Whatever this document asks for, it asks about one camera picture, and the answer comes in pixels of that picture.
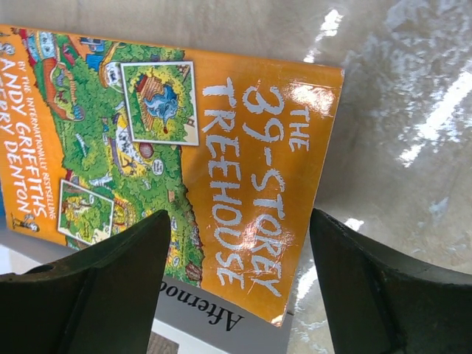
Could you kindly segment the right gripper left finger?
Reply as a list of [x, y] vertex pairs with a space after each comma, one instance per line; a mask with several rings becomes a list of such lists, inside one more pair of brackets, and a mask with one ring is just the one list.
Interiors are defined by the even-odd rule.
[[3, 353], [145, 353], [170, 245], [160, 210], [104, 241], [1, 276]]

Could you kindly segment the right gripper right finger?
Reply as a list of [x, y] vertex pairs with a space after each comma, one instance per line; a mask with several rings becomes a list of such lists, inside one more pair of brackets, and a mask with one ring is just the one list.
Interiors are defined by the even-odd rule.
[[470, 353], [471, 276], [410, 257], [319, 209], [310, 243], [336, 353]]

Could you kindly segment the orange treehouse book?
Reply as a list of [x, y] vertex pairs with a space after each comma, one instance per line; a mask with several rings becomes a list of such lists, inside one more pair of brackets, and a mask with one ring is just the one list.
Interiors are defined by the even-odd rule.
[[7, 226], [84, 249], [161, 209], [167, 276], [282, 325], [342, 69], [1, 26]]

